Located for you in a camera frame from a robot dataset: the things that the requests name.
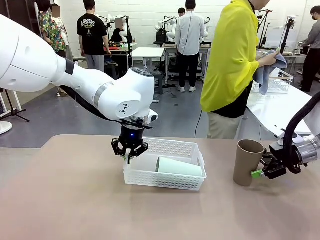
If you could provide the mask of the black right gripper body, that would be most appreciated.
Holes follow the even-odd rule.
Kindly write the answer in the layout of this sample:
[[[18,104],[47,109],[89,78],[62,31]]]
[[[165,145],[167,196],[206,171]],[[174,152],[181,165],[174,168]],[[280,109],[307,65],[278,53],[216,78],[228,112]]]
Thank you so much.
[[[278,143],[269,145],[269,152],[272,153],[272,160],[264,165],[264,172],[269,179],[276,179],[287,174],[287,171],[294,173],[294,165],[291,160],[293,144]]]

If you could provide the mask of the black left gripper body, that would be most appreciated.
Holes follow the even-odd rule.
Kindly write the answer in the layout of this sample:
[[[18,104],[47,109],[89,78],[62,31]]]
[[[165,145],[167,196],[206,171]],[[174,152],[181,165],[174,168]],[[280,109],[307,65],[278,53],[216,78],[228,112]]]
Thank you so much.
[[[124,149],[137,149],[143,144],[143,128],[123,125],[119,136],[119,142]]]

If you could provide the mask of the person right hand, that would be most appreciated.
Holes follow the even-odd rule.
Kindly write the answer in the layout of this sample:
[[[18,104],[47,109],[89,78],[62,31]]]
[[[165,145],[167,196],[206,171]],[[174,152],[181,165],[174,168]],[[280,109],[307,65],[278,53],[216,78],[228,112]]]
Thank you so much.
[[[264,66],[271,66],[276,62],[276,56],[274,53],[268,54],[258,60],[259,67],[262,68]]]

